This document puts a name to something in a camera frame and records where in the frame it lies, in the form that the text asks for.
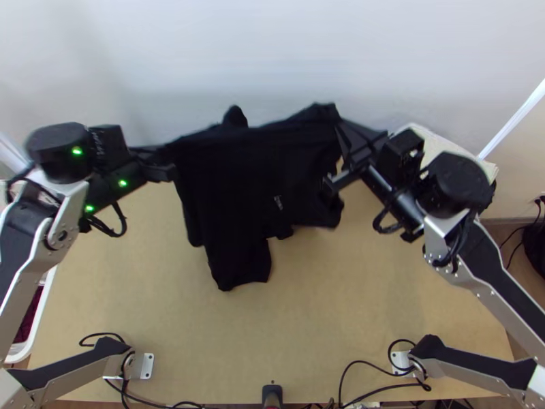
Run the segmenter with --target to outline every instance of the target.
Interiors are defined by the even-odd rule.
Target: wooden table
[[[363,183],[342,193],[337,229],[270,239],[269,282],[221,292],[204,249],[187,242],[174,186],[149,183],[121,201],[124,237],[81,234],[59,266],[30,366],[82,352],[84,335],[114,331],[155,353],[153,378],[131,382],[134,393],[171,404],[249,404],[261,402],[261,387],[272,380],[287,403],[337,400],[350,361],[390,369],[386,348],[401,337],[417,342],[433,333],[454,348],[512,358],[488,310],[427,267],[422,239],[377,234],[371,221],[381,205]],[[343,400],[403,381],[354,367]],[[429,383],[430,393],[398,389],[375,400],[492,395],[451,379]],[[97,380],[65,398],[112,402],[119,394]]]

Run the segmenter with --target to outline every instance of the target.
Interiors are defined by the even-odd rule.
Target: white wall
[[[240,104],[250,123],[313,101],[477,153],[543,79],[542,0],[5,0],[0,132],[120,123],[166,141]]]
[[[533,199],[545,194],[545,99],[486,160],[496,163],[499,173],[496,194],[483,217],[535,217],[538,208]]]

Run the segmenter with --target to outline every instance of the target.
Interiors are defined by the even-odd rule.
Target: cable
[[[111,335],[113,337],[116,337],[120,342],[125,343],[125,340],[117,333],[100,332],[100,333],[92,333],[92,334],[89,334],[89,335],[83,337],[78,342],[78,345],[79,346],[86,346],[86,347],[94,347],[95,346],[94,344],[86,344],[85,341],[87,341],[89,338],[99,337],[99,336],[102,336],[102,335]],[[129,387],[129,381],[130,380],[125,379],[125,363],[127,362],[128,358],[131,355],[133,355],[134,353],[135,353],[134,351],[131,351],[130,353],[128,353],[125,356],[125,358],[123,359],[123,363],[121,364],[121,377],[123,379],[122,384],[121,384],[121,388],[118,388],[117,386],[115,386],[109,379],[104,380],[108,385],[110,385],[111,388],[115,389],[116,391],[118,391],[121,394],[121,403],[122,403],[124,409],[130,409],[130,407],[128,405],[128,402],[125,400],[125,398],[126,399],[132,399],[135,402],[138,402],[139,404],[144,404],[144,405],[151,406],[151,407],[154,407],[154,408],[157,408],[157,409],[173,409],[173,408],[179,408],[182,405],[193,406],[196,409],[216,409],[216,408],[205,408],[203,405],[200,405],[200,404],[197,404],[197,403],[191,402],[191,401],[181,401],[181,402],[178,402],[177,404],[172,405],[172,406],[160,405],[160,404],[156,404],[154,402],[150,402],[150,401],[145,400],[145,399],[140,399],[139,397],[133,396],[130,393],[128,393],[127,389]]]
[[[414,366],[409,366],[407,368],[402,368],[402,367],[399,367],[397,366],[394,361],[392,360],[392,349],[397,345],[397,344],[400,344],[401,342],[407,342],[408,344],[411,344],[413,347],[416,346],[416,344],[414,342],[412,342],[410,339],[404,339],[404,338],[400,338],[400,339],[396,339],[395,341],[393,341],[390,346],[388,346],[388,360],[389,362],[392,364],[392,366],[396,369],[399,369],[400,371],[413,371],[414,369]]]
[[[535,220],[530,224],[530,226],[533,226],[534,224],[536,224],[536,223],[538,222],[538,220],[540,219],[540,216],[541,216],[541,200],[540,200],[540,199],[535,199],[533,202],[538,206],[539,211],[538,211],[538,216],[537,216],[537,217],[535,218]],[[508,236],[505,240],[503,240],[503,241],[501,242],[501,244],[499,245],[499,248],[501,249],[501,248],[503,247],[503,245],[504,245],[505,243],[507,243],[507,242],[509,241],[509,239],[511,239],[511,237],[513,237],[513,234],[515,234],[515,233],[518,232],[519,230],[522,230],[523,228],[526,228],[527,226],[528,226],[528,225],[522,226],[522,227],[519,227],[519,228],[516,228],[515,230],[513,230],[513,231],[511,232],[511,234],[509,234],[509,236]]]
[[[21,172],[13,176],[5,183],[5,202],[7,204],[13,202],[13,196],[11,192],[13,184],[15,182],[19,182],[20,180],[23,180],[34,169],[34,166],[34,162],[31,162],[25,169],[23,169]]]
[[[389,362],[392,364],[392,366],[394,366],[395,368],[399,369],[400,373],[398,374],[392,374],[391,372],[388,372],[378,366],[376,366],[375,364],[373,363],[370,363],[368,361],[352,361],[351,363],[348,364],[348,366],[345,368],[345,370],[343,371],[343,374],[341,375],[341,380],[339,382],[339,394],[337,395],[337,398],[338,398],[338,405],[339,405],[339,409],[344,409],[346,408],[347,406],[350,406],[352,404],[355,404],[357,402],[360,402],[362,401],[363,399],[365,399],[366,397],[369,397],[369,396],[372,396],[376,393],[379,393],[379,392],[383,392],[383,391],[387,391],[387,390],[390,390],[390,389],[397,389],[397,388],[405,388],[405,387],[421,387],[423,388],[426,392],[429,392],[431,391],[431,387],[423,382],[421,382],[420,380],[417,380],[417,383],[407,383],[407,384],[395,384],[395,385],[390,385],[388,387],[383,387],[383,388],[379,388],[379,389],[375,389],[374,391],[371,391],[369,393],[366,393],[365,395],[361,395],[359,397],[357,397],[356,399],[352,400],[350,403],[348,404],[342,404],[342,393],[343,393],[343,383],[344,383],[344,380],[345,380],[345,376],[346,376],[346,373],[348,372],[348,370],[355,364],[357,363],[361,363],[361,364],[365,364],[365,365],[368,365],[380,372],[382,372],[383,374],[386,374],[386,375],[389,375],[389,376],[393,376],[395,378],[397,377],[401,377],[401,376],[405,376],[407,374],[410,374],[411,372],[413,372],[416,368],[414,366],[410,366],[410,367],[407,367],[407,368],[402,368],[402,367],[399,367],[397,365],[395,365],[393,362],[392,362],[392,357],[391,357],[391,354],[392,354],[392,349],[394,346],[396,346],[397,344],[399,344],[400,342],[407,342],[409,344],[411,344],[412,346],[416,346],[416,344],[408,339],[396,339],[395,341],[393,341],[390,346],[388,347],[388,360]]]
[[[115,210],[115,213],[117,214],[117,217],[121,222],[121,231],[119,233],[115,232],[114,229],[108,227],[106,223],[104,223],[95,215],[88,216],[87,221],[90,225],[92,225],[92,227],[96,228],[98,231],[110,237],[117,238],[123,236],[127,232],[127,218],[123,214],[118,202],[113,202],[112,208]]]
[[[80,339],[80,341],[78,342],[78,345],[79,346],[86,346],[86,347],[94,347],[95,344],[84,344],[85,341],[87,341],[89,338],[92,338],[92,337],[101,337],[103,335],[111,335],[113,337],[116,337],[118,341],[120,342],[123,342],[125,343],[125,340],[121,337],[121,335],[119,334],[116,334],[116,333],[111,333],[111,332],[103,332],[103,333],[93,333],[93,334],[89,334],[85,337],[83,337],[82,339]]]
[[[448,250],[448,253],[445,255],[443,260],[434,260],[431,265],[434,267],[446,267],[449,263],[453,262],[452,272],[456,273],[458,271],[458,263],[456,263],[456,257],[460,252],[460,249],[464,246],[469,236],[469,229],[471,228],[471,223],[477,215],[476,211],[470,211],[465,217],[463,226],[461,227],[460,232],[457,234],[454,243]]]
[[[425,383],[423,383],[423,382],[421,382],[420,380],[417,379],[417,382],[413,382],[413,383],[389,385],[387,387],[382,387],[382,388],[375,389],[374,391],[371,391],[371,392],[366,393],[364,395],[358,396],[356,399],[351,400],[350,402],[348,402],[345,405],[339,404],[339,407],[340,407],[340,409],[344,409],[344,408],[346,408],[346,407],[348,407],[350,405],[357,404],[358,402],[361,402],[362,400],[364,400],[364,399],[366,399],[366,398],[368,398],[370,396],[376,395],[377,393],[381,393],[381,392],[384,392],[384,391],[389,391],[390,389],[409,388],[409,387],[421,387],[426,392],[431,391],[431,387],[428,384],[425,384]]]
[[[509,269],[509,267],[511,266],[511,262],[513,261],[513,256],[515,255],[516,253],[516,250],[518,250],[518,248],[523,245],[523,241],[521,240],[519,244],[516,245],[516,247],[513,249],[513,251],[511,252],[511,256],[509,257],[509,261],[507,263],[507,266],[505,267],[506,270]]]
[[[475,408],[473,407],[473,405],[471,405],[467,399],[464,398],[464,402],[465,402],[465,404],[469,407],[469,409],[475,409]]]

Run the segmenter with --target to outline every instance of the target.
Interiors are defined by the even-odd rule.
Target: white pole
[[[2,175],[11,177],[21,173],[30,163],[26,152],[8,135],[0,132],[0,162],[7,167],[11,175]]]
[[[499,130],[492,140],[479,153],[479,159],[483,160],[490,152],[518,125],[520,121],[532,110],[545,95],[545,79],[538,85],[526,102],[515,112],[509,121]]]

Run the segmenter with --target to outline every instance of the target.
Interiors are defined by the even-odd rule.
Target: black shirt
[[[239,107],[221,125],[166,145],[179,176],[189,242],[204,245],[220,290],[266,282],[267,238],[293,225],[335,227],[343,203],[321,193],[341,152],[334,104],[314,104],[292,117],[248,127]]]

